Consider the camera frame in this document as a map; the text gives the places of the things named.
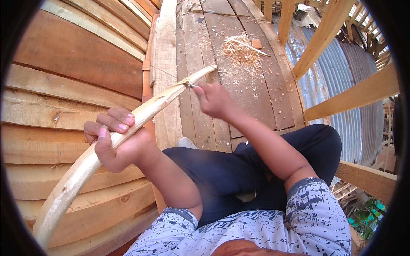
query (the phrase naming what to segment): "navy trousers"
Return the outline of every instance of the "navy trousers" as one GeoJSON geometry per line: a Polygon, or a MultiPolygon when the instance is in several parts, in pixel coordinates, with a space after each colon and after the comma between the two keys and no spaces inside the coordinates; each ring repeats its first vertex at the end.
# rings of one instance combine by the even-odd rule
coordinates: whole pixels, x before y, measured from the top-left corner
{"type": "MultiPolygon", "coordinates": [[[[319,178],[330,185],[339,165],[342,143],[328,125],[309,125],[282,137],[310,163],[319,178]]],[[[163,151],[194,181],[201,194],[203,213],[198,227],[245,210],[285,211],[284,183],[274,177],[250,143],[240,143],[233,153],[173,147],[163,151]],[[237,193],[257,191],[250,202],[237,193]]]]}

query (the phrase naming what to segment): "hand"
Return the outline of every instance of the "hand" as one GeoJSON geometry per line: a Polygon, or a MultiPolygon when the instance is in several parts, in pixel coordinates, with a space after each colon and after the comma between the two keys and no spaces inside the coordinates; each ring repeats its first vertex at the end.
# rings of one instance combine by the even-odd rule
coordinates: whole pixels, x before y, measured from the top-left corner
{"type": "Polygon", "coordinates": [[[199,86],[194,87],[193,90],[205,114],[228,122],[231,116],[241,111],[220,83],[199,83],[199,86]]]}
{"type": "Polygon", "coordinates": [[[111,108],[107,114],[97,116],[97,122],[87,121],[84,134],[88,143],[97,143],[96,154],[100,162],[112,172],[121,172],[130,164],[135,164],[142,157],[144,148],[152,143],[152,137],[144,127],[121,144],[116,150],[112,147],[110,131],[126,133],[135,124],[134,115],[127,109],[111,108]]]}

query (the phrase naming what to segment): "wooden wall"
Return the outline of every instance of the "wooden wall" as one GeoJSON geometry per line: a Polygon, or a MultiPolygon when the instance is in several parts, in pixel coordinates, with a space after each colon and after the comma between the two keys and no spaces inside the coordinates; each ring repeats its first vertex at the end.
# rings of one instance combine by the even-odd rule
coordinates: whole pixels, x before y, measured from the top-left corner
{"type": "MultiPolygon", "coordinates": [[[[8,179],[29,229],[59,179],[88,148],[83,124],[111,107],[141,105],[142,61],[159,1],[47,0],[10,67],[2,105],[8,179]]],[[[50,255],[105,255],[158,216],[134,165],[100,168],[72,203],[50,255]]]]}

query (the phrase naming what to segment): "nail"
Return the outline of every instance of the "nail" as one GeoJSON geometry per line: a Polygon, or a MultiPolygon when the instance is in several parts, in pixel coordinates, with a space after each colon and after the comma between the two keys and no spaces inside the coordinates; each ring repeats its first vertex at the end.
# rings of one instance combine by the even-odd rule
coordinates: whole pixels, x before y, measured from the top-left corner
{"type": "Polygon", "coordinates": [[[126,121],[128,124],[131,124],[132,120],[134,120],[134,119],[133,119],[133,118],[130,118],[130,117],[127,117],[127,118],[125,119],[125,121],[126,121]]]}
{"type": "Polygon", "coordinates": [[[127,126],[126,126],[126,125],[123,125],[123,124],[120,124],[119,127],[120,127],[120,129],[123,130],[123,131],[125,131],[125,129],[127,129],[127,126]]]}
{"type": "Polygon", "coordinates": [[[99,138],[105,138],[105,136],[107,135],[107,130],[108,130],[107,126],[105,126],[105,125],[101,126],[100,135],[98,137],[99,138]]]}

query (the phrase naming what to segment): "shirt sleeve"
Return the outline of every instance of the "shirt sleeve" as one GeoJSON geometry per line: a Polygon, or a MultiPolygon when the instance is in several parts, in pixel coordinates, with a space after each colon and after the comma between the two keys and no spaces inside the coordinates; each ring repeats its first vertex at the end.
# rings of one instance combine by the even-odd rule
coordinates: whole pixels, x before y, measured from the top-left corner
{"type": "Polygon", "coordinates": [[[286,219],[290,238],[304,245],[307,254],[350,255],[349,223],[324,180],[307,178],[292,186],[286,219]]]}
{"type": "Polygon", "coordinates": [[[197,226],[198,220],[189,210],[166,207],[124,256],[170,255],[197,226]]]}

